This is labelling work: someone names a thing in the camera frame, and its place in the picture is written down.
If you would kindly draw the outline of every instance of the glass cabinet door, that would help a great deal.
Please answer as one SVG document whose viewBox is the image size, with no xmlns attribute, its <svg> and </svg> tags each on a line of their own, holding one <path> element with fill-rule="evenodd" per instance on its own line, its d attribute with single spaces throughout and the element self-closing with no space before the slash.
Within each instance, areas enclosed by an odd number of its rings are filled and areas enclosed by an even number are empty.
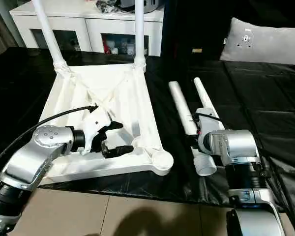
<svg viewBox="0 0 295 236">
<path fill-rule="evenodd" d="M 135 55 L 135 36 L 131 34 L 101 33 L 104 53 Z M 148 55 L 148 36 L 144 36 L 144 53 Z"/>
<path fill-rule="evenodd" d="M 48 48 L 41 29 L 30 29 L 39 48 Z M 53 30 L 60 50 L 80 51 L 79 41 L 75 31 Z"/>
</svg>

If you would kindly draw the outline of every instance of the tile floor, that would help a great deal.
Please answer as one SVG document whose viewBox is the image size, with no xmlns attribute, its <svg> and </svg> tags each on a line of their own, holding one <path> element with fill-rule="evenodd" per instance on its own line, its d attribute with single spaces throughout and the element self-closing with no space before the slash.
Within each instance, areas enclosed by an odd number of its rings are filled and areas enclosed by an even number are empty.
<svg viewBox="0 0 295 236">
<path fill-rule="evenodd" d="M 38 189 L 10 236 L 227 236 L 226 208 Z M 294 231 L 282 215 L 287 236 Z"/>
</svg>

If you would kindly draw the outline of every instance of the black leather surface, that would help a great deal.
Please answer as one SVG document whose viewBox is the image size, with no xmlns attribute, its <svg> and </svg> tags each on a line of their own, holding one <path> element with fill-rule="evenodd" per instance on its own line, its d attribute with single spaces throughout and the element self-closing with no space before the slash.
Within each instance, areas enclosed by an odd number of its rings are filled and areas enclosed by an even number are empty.
<svg viewBox="0 0 295 236">
<path fill-rule="evenodd" d="M 63 56 L 69 65 L 133 61 L 131 56 L 96 53 L 63 52 Z M 163 177 L 140 172 L 43 188 L 228 206 L 224 168 L 220 166 L 209 177 L 196 174 L 168 89 L 168 81 L 179 81 L 193 112 L 201 107 L 192 82 L 196 76 L 203 81 L 227 128 L 251 130 L 259 146 L 278 155 L 274 161 L 295 204 L 295 66 L 268 63 L 192 61 L 175 65 L 148 57 L 146 81 L 163 147 L 174 156 L 171 172 Z M 0 151 L 38 122 L 54 79 L 46 50 L 10 48 L 0 56 Z M 9 155 L 0 162 L 0 169 Z"/>
</svg>

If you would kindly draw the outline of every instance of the white plastic frame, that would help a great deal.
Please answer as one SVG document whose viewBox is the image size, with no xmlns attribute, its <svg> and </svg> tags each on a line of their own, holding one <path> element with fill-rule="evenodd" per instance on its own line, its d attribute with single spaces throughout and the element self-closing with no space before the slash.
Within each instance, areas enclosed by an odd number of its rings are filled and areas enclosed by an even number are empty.
<svg viewBox="0 0 295 236">
<path fill-rule="evenodd" d="M 133 145 L 134 151 L 120 157 L 105 159 L 101 153 L 81 155 L 79 152 L 62 156 L 41 184 L 117 175 L 138 171 L 154 171 L 166 175 L 173 157 L 161 144 L 144 71 L 143 0 L 136 0 L 136 57 L 134 64 L 99 66 L 67 66 L 48 23 L 40 0 L 32 0 L 42 25 L 45 40 L 54 60 L 57 76 L 40 120 L 68 109 L 96 103 L 106 109 L 123 129 L 107 132 L 109 148 Z M 81 126 L 88 112 L 76 112 L 49 124 Z"/>
</svg>

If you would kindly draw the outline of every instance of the white tube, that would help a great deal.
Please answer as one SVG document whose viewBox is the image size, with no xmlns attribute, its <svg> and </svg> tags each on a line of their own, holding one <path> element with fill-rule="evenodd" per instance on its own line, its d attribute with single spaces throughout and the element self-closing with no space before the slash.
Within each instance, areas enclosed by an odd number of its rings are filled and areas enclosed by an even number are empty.
<svg viewBox="0 0 295 236">
<path fill-rule="evenodd" d="M 185 133 L 187 135 L 197 134 L 197 126 L 192 120 L 190 110 L 181 92 L 178 82 L 169 82 L 169 88 L 171 90 Z M 209 176 L 216 172 L 216 165 L 214 163 L 213 158 L 210 155 L 201 153 L 197 149 L 193 148 L 191 148 L 191 151 L 194 157 L 193 163 L 195 165 L 196 172 L 198 175 Z"/>
<path fill-rule="evenodd" d="M 144 1 L 135 0 L 136 15 L 136 56 L 134 64 L 146 71 L 146 58 L 144 57 Z"/>
<path fill-rule="evenodd" d="M 176 104 L 176 108 L 178 110 L 178 114 L 181 119 L 185 133 L 187 135 L 197 134 L 197 126 L 192 119 L 192 115 L 189 111 L 186 100 L 181 92 L 178 82 L 169 82 L 169 88 L 171 90 L 174 102 Z"/>
<path fill-rule="evenodd" d="M 32 3 L 35 7 L 35 11 L 40 21 L 42 31 L 43 31 L 46 43 L 48 45 L 50 54 L 54 60 L 55 71 L 60 71 L 64 69 L 67 70 L 68 66 L 61 55 L 58 43 L 56 41 L 54 32 L 52 31 L 49 25 L 41 0 L 32 0 Z"/>
<path fill-rule="evenodd" d="M 211 99 L 208 96 L 207 91 L 205 87 L 203 86 L 200 78 L 199 77 L 194 78 L 193 82 L 195 83 L 195 86 L 197 88 L 198 95 L 200 97 L 203 107 L 211 108 L 213 110 L 215 117 L 219 118 L 218 113 L 216 112 L 216 109 L 213 106 Z M 220 129 L 225 129 L 222 122 L 219 122 L 219 127 Z"/>
</svg>

